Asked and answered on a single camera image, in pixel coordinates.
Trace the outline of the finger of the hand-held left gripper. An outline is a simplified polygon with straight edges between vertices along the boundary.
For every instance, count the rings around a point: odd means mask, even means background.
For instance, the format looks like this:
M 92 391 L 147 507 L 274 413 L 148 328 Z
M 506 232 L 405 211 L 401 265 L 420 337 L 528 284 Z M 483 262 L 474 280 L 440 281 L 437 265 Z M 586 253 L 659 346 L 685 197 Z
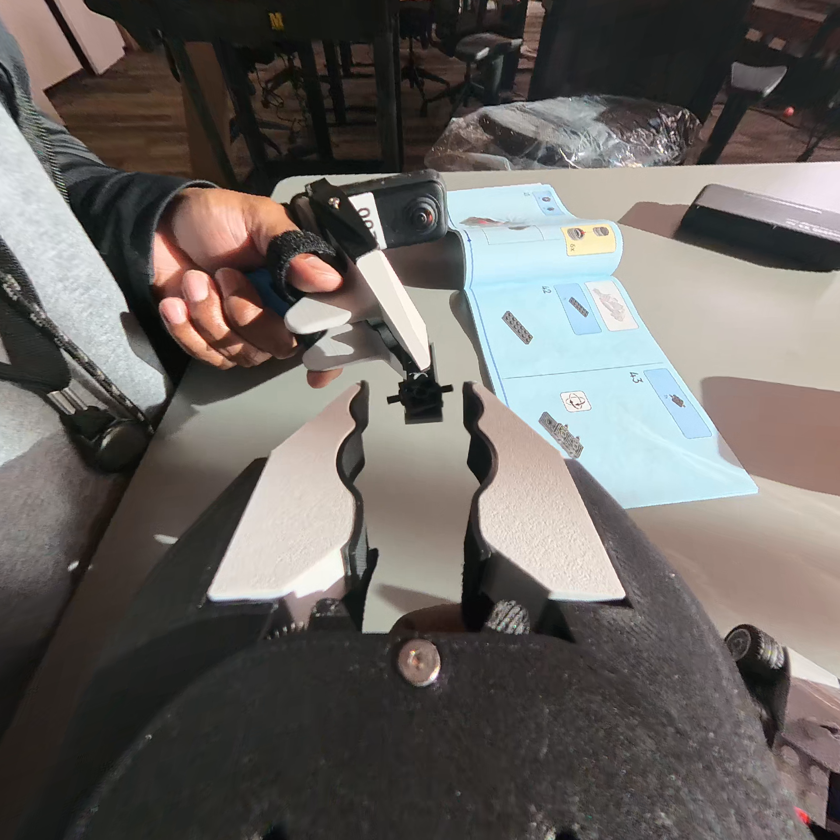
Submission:
M 284 321 L 287 329 L 328 329 L 353 322 L 387 322 L 402 335 L 401 342 L 419 355 L 426 324 L 384 253 L 374 249 L 357 261 L 339 252 L 343 284 L 333 292 L 309 293 L 294 303 Z
M 368 361 L 383 361 L 405 379 L 429 371 L 433 355 L 427 337 L 422 335 L 415 356 L 401 342 L 402 335 L 387 322 L 353 322 L 328 329 L 301 330 L 304 351 L 301 362 L 307 369 L 310 387 L 323 388 L 334 381 L 342 369 Z

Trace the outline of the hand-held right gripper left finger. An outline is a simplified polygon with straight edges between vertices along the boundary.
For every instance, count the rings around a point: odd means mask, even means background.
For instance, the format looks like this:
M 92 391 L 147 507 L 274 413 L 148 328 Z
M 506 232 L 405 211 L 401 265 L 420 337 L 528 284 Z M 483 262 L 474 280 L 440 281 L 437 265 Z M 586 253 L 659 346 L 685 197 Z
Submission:
M 353 384 L 274 448 L 217 568 L 212 602 L 301 602 L 357 585 L 369 565 L 355 479 L 370 389 Z

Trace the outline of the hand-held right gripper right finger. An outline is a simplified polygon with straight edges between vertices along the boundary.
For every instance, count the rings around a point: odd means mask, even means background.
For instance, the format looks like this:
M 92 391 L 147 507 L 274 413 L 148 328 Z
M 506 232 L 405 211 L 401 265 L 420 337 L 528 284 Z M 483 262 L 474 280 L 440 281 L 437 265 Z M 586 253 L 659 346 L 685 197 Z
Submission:
M 461 614 L 481 629 L 514 602 L 534 631 L 560 604 L 622 604 L 626 593 L 561 452 L 485 386 L 463 386 L 467 465 L 478 480 L 465 534 Z

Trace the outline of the small black toy brick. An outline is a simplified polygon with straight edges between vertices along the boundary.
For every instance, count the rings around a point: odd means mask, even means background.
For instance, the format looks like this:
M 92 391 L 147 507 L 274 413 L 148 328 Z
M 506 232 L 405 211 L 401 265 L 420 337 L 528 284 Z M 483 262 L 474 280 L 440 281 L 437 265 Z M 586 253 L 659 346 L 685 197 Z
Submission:
M 434 373 L 427 371 L 408 375 L 399 384 L 397 393 L 389 395 L 386 401 L 403 405 L 407 425 L 436 424 L 444 419 L 444 394 L 453 390 L 452 385 L 439 384 Z

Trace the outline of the red black toy brick truck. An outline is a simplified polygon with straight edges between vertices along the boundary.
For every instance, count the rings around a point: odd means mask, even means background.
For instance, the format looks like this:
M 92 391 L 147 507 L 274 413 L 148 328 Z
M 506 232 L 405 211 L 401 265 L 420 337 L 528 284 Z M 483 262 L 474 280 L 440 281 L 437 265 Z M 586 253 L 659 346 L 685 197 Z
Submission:
M 838 839 L 838 678 L 753 625 L 725 643 L 799 817 L 816 838 Z

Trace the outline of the grey desk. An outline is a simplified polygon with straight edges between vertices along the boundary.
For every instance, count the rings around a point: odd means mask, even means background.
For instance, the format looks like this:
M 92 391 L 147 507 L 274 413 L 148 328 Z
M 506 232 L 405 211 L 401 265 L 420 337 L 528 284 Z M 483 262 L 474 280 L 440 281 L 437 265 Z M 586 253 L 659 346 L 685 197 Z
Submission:
M 754 624 L 838 674 L 838 274 L 761 266 L 673 237 L 710 183 L 838 209 L 838 163 L 446 174 L 455 189 L 550 183 L 575 215 L 616 221 L 617 278 L 661 349 L 755 479 L 749 497 L 647 507 L 632 516 L 722 632 Z M 114 629 L 175 538 L 253 459 L 352 382 L 371 388 L 360 488 L 380 559 L 364 617 L 384 632 L 460 594 L 476 481 L 461 386 L 480 376 L 459 288 L 460 247 L 392 258 L 455 386 L 440 424 L 404 424 L 385 404 L 396 375 L 358 364 L 326 388 L 293 360 L 239 371 L 192 364 L 133 478 L 44 664 L 2 743 L 14 777 L 56 760 Z

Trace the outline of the person's left hand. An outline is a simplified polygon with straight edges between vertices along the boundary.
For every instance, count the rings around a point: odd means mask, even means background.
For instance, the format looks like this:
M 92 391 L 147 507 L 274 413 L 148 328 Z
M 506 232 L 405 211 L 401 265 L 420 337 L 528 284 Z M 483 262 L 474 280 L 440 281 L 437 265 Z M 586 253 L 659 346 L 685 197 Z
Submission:
M 183 351 L 219 370 L 294 355 L 294 336 L 247 278 L 293 228 L 268 197 L 191 187 L 170 202 L 154 234 L 152 288 Z

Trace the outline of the light blue instruction booklet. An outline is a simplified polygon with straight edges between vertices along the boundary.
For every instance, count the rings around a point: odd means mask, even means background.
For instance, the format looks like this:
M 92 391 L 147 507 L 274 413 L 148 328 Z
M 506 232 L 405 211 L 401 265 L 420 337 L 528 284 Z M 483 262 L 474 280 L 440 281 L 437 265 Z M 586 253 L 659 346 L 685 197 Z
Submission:
M 723 442 L 615 278 L 618 226 L 548 184 L 448 192 L 491 388 L 624 508 L 744 497 Z

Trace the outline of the plastic wrapped black chair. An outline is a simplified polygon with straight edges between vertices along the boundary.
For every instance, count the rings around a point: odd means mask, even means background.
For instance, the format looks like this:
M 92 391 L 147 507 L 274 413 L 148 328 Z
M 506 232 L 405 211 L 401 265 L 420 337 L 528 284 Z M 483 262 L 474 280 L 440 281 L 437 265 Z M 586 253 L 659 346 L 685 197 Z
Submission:
M 680 165 L 699 131 L 690 110 L 643 99 L 516 101 L 453 118 L 424 162 L 438 172 Z

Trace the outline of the black high-back office chair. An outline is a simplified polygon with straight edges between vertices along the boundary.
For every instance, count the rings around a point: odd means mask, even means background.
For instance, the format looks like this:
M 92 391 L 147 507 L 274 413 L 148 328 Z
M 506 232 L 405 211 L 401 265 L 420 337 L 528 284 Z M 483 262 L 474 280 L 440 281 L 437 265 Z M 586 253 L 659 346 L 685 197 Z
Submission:
M 746 111 L 782 82 L 787 66 L 736 60 L 752 2 L 559 1 L 544 16 L 528 100 L 585 94 L 645 99 L 704 123 L 727 100 L 697 163 L 718 162 Z

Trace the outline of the person's grey sweatshirt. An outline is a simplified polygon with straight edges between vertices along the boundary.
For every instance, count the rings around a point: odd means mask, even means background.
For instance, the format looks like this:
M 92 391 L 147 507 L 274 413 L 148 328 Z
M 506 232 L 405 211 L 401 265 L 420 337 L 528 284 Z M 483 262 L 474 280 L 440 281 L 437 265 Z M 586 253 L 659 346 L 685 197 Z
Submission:
M 156 322 L 148 331 L 133 314 L 77 220 L 40 114 L 21 50 L 2 27 L 2 280 L 34 292 L 58 330 L 155 423 L 178 352 Z M 2 289 L 2 731 L 131 474 L 93 465 L 49 392 L 131 419 Z

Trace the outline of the black flat power bank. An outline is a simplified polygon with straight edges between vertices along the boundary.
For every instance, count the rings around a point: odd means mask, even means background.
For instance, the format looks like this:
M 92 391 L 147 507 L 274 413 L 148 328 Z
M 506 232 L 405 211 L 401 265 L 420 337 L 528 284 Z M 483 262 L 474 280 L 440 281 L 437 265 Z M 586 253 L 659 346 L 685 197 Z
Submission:
M 839 214 L 720 184 L 705 186 L 675 236 L 805 270 L 839 269 Z

